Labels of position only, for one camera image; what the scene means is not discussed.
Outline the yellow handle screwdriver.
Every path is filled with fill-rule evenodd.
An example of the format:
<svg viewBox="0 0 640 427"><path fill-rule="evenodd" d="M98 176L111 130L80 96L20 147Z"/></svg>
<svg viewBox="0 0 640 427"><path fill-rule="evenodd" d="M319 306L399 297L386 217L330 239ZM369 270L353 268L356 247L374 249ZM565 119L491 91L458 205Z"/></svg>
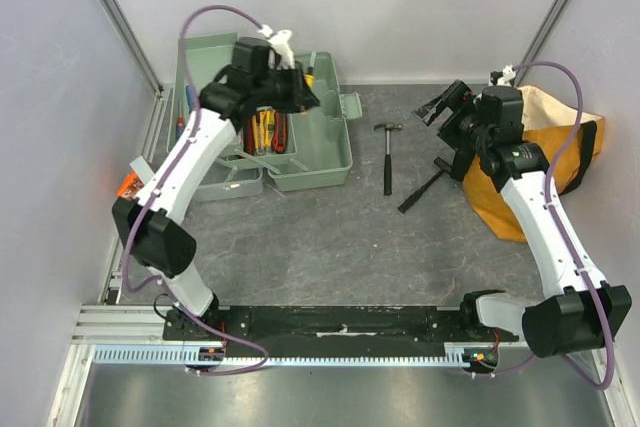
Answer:
<svg viewBox="0 0 640 427"><path fill-rule="evenodd" d="M317 52L313 51L310 54L309 65L306 69L305 80L309 87L312 87L315 81L315 65L317 59Z"/></svg>

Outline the hammer black handle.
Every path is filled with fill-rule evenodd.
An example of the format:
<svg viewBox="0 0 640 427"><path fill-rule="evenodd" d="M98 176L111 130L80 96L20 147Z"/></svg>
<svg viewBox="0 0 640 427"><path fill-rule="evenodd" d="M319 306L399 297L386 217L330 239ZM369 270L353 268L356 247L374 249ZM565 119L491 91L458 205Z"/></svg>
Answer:
<svg viewBox="0 0 640 427"><path fill-rule="evenodd" d="M379 123L373 127L374 131L383 130L385 132L385 155L383 168L383 195L392 195L392 154L391 154L391 134L399 132L403 126L399 123Z"/></svg>

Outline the green translucent tool box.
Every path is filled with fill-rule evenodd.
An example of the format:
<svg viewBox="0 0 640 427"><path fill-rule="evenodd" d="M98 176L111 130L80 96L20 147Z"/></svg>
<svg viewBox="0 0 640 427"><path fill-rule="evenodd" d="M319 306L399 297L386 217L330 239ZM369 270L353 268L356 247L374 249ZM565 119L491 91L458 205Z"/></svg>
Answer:
<svg viewBox="0 0 640 427"><path fill-rule="evenodd" d="M186 58L198 91L231 61L236 32L191 37L184 41ZM310 53L295 58L306 70ZM176 110L183 103L185 126L189 112L185 97L187 80L182 63L176 62L166 151L175 145ZM288 115L288 143L284 154L249 155L238 134L210 167L193 200L209 202L260 195L267 176L281 192L332 187L346 182L353 165L348 121L362 117L357 93L340 93L337 71L329 52L317 52L315 81L311 87L320 107Z"/></svg>

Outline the yellow black utility knife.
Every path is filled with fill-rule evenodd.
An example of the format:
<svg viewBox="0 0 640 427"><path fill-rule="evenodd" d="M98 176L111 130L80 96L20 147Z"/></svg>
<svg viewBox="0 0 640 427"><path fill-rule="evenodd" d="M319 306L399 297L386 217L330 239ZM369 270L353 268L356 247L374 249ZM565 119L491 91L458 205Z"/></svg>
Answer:
<svg viewBox="0 0 640 427"><path fill-rule="evenodd" d="M261 115L259 113L252 117L252 133L254 141L254 153L256 155L265 154L265 145L263 140L263 128L261 124Z"/></svg>
<svg viewBox="0 0 640 427"><path fill-rule="evenodd" d="M273 152L273 138L276 130L275 111L265 110L262 115L263 145L266 151Z"/></svg>

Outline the black long tool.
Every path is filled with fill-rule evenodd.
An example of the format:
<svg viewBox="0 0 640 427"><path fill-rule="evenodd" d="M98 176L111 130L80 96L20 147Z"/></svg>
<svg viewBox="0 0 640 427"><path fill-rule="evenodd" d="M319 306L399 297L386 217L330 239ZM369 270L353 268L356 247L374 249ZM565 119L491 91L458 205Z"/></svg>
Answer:
<svg viewBox="0 0 640 427"><path fill-rule="evenodd" d="M405 214L411 207L413 207L424 193L444 174L449 174L451 171L451 165L441 157L434 159L434 164L438 168L437 172L429 178L422 186L409 195L404 202L397 207L397 210Z"/></svg>

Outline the red handle screwdriver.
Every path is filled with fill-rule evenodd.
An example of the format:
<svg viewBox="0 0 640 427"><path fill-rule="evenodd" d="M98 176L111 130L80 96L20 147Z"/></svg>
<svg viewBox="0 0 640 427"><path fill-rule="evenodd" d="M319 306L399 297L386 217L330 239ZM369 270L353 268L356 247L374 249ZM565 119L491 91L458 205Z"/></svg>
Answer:
<svg viewBox="0 0 640 427"><path fill-rule="evenodd" d="M175 142L178 142L185 129L183 103L179 102L176 110Z"/></svg>

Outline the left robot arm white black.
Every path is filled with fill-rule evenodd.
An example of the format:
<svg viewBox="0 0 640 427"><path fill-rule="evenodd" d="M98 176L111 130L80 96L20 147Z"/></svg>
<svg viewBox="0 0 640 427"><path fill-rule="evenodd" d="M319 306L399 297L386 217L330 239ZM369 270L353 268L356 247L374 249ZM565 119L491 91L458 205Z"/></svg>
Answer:
<svg viewBox="0 0 640 427"><path fill-rule="evenodd" d="M125 289L138 290L129 277L136 260L164 285L187 330L201 340L219 332L219 301L194 265L197 242L182 222L209 168L259 110L292 114L319 106L291 36L279 30L239 38L230 62L196 93L186 128L156 173L134 198L119 197L112 207Z"/></svg>

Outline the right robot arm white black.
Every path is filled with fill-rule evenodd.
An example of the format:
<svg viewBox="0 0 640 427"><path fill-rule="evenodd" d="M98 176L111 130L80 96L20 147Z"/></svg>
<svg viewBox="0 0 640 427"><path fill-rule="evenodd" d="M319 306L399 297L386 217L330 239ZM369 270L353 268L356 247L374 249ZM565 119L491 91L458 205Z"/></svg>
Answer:
<svg viewBox="0 0 640 427"><path fill-rule="evenodd" d="M632 306L631 296L626 287L610 285L590 261L559 201L546 155L523 139L524 108L519 88L489 85L474 94L455 81L414 112L425 125L451 112L438 129L455 152L446 173L462 181L472 163L480 163L515 215L542 281L545 298L536 305L499 291L466 295L459 331L473 341L493 328L509 331L539 358L609 349Z"/></svg>

